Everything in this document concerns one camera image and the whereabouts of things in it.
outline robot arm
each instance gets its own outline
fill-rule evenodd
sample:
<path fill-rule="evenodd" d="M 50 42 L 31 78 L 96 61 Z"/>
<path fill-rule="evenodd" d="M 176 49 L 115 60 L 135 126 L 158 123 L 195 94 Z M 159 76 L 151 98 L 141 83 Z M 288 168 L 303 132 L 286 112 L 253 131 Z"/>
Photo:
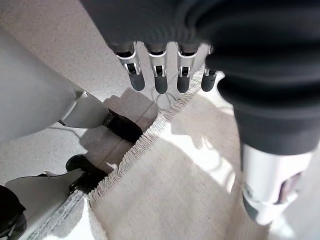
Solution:
<path fill-rule="evenodd" d="M 209 91 L 215 72 L 225 73 L 218 90 L 234 108 L 247 213 L 268 224 L 297 197 L 296 183 L 320 138 L 318 2 L 81 2 L 138 91 L 145 83 L 135 41 L 145 43 L 161 94 L 167 90 L 166 44 L 178 44 L 182 93 L 198 46 L 210 44 L 201 86 Z"/>

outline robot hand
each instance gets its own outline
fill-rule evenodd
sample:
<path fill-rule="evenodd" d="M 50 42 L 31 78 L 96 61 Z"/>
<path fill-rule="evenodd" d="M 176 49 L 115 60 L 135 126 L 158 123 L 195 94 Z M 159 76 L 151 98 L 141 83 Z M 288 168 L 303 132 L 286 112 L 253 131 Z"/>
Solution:
<path fill-rule="evenodd" d="M 234 108 L 247 213 L 268 224 L 297 197 L 296 182 L 320 138 L 319 3 L 81 2 L 137 91 L 145 82 L 135 41 L 148 50 L 160 94 L 167 90 L 167 43 L 178 44 L 182 93 L 188 90 L 198 46 L 210 44 L 202 89 L 212 89 L 215 71 L 225 73 L 218 90 Z"/>

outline silver metal joint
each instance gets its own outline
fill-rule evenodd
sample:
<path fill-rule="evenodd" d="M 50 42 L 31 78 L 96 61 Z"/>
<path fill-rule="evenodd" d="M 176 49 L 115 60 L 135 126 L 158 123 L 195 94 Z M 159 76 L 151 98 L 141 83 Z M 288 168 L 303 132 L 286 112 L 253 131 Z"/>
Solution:
<path fill-rule="evenodd" d="M 139 75 L 141 73 L 140 60 L 139 60 L 136 48 L 134 48 L 134 52 L 131 56 L 128 56 L 128 57 L 122 57 L 119 55 L 116 55 L 116 56 L 118 57 L 122 66 L 128 72 L 128 74 Z"/>
<path fill-rule="evenodd" d="M 276 155 L 243 146 L 243 201 L 254 221 L 269 224 L 298 197 L 297 183 L 312 155 Z"/>
<path fill-rule="evenodd" d="M 182 76 L 185 76 L 187 78 L 190 77 L 191 69 L 194 65 L 195 58 L 196 58 L 197 53 L 190 55 L 190 56 L 185 56 L 178 51 L 178 76 L 182 78 Z"/>
<path fill-rule="evenodd" d="M 167 51 L 159 55 L 148 52 L 148 55 L 154 76 L 165 77 L 167 75 Z"/>

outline rug fringe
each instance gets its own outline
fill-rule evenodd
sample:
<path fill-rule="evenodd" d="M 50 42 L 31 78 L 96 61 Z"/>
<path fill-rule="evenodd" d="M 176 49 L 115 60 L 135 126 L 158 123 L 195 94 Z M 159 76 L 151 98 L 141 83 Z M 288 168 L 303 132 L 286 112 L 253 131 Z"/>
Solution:
<path fill-rule="evenodd" d="M 163 113 L 160 113 L 154 123 L 145 131 L 136 144 L 123 156 L 119 166 L 106 178 L 99 182 L 98 186 L 89 193 L 88 202 L 91 208 L 97 207 L 104 196 L 110 192 L 123 175 L 146 153 L 158 140 L 167 123 L 179 113 L 200 90 L 204 66 L 194 73 L 190 79 L 189 90 L 181 94 L 173 105 Z"/>

